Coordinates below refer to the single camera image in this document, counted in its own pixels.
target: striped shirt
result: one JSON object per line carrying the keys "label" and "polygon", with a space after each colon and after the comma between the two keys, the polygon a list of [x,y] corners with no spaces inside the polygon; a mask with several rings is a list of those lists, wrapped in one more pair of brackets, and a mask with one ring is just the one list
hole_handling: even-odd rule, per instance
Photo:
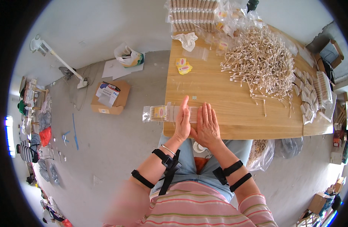
{"label": "striped shirt", "polygon": [[150,209],[136,223],[126,226],[277,226],[265,197],[246,197],[234,208],[213,188],[194,181],[169,187],[165,195],[150,196]]}
{"label": "striped shirt", "polygon": [[33,161],[33,151],[30,149],[29,140],[26,139],[20,144],[20,156],[26,162]]}

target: green cloth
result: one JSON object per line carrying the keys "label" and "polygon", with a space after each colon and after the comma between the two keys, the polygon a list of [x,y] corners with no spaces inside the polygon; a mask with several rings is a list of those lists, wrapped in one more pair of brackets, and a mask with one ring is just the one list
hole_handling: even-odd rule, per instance
{"label": "green cloth", "polygon": [[18,104],[17,104],[17,107],[19,109],[19,112],[21,112],[22,114],[24,114],[24,109],[25,109],[25,104],[24,104],[24,101],[20,101]]}

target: crumpled tissue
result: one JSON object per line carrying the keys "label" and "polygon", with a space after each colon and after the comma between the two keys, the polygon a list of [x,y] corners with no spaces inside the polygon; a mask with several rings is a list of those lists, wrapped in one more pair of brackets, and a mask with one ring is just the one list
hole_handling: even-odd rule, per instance
{"label": "crumpled tissue", "polygon": [[191,32],[188,34],[178,34],[176,36],[172,36],[172,39],[179,40],[182,43],[182,47],[191,52],[195,47],[195,41],[198,39],[198,37],[194,32]]}

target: bright window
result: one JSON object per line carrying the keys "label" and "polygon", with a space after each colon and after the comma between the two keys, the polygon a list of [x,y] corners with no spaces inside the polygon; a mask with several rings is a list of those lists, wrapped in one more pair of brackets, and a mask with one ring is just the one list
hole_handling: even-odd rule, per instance
{"label": "bright window", "polygon": [[5,119],[6,125],[6,133],[8,138],[8,149],[10,151],[10,155],[15,157],[15,145],[14,145],[14,134],[13,134],[13,117],[7,116]]}

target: hand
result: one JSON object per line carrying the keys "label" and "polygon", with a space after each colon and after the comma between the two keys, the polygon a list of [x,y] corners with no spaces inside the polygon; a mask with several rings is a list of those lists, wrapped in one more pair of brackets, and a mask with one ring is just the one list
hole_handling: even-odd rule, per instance
{"label": "hand", "polygon": [[216,113],[211,109],[210,104],[203,103],[203,106],[199,107],[197,132],[190,128],[190,135],[200,145],[209,150],[211,150],[211,147],[222,143]]}
{"label": "hand", "polygon": [[173,138],[176,138],[181,143],[188,138],[190,133],[188,99],[189,96],[184,97],[179,107],[178,115],[176,116],[176,127]]}

